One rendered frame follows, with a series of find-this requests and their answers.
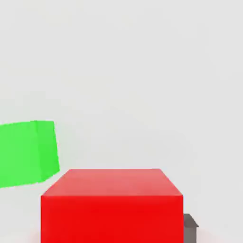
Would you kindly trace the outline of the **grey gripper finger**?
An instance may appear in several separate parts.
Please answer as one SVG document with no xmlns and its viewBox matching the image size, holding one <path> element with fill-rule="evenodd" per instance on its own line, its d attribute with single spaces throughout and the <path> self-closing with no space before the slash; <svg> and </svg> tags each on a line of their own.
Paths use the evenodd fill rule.
<svg viewBox="0 0 243 243">
<path fill-rule="evenodd" d="M 196 243 L 196 232 L 199 225 L 190 214 L 184 214 L 184 243 Z"/>
</svg>

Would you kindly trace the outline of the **small red cube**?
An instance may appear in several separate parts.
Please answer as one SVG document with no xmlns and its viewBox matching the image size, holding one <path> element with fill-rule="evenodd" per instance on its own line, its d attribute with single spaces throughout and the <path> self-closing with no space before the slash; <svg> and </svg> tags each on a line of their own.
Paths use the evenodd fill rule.
<svg viewBox="0 0 243 243">
<path fill-rule="evenodd" d="M 71 169 L 41 196 L 41 243 L 184 243 L 183 195 L 160 169 Z"/>
</svg>

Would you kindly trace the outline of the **small green cube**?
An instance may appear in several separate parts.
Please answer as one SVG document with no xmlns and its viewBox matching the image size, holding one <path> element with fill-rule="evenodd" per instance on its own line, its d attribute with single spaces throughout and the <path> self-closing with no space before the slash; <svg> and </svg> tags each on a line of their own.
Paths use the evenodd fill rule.
<svg viewBox="0 0 243 243">
<path fill-rule="evenodd" d="M 59 171 L 53 121 L 0 125 L 0 188 L 44 182 Z"/>
</svg>

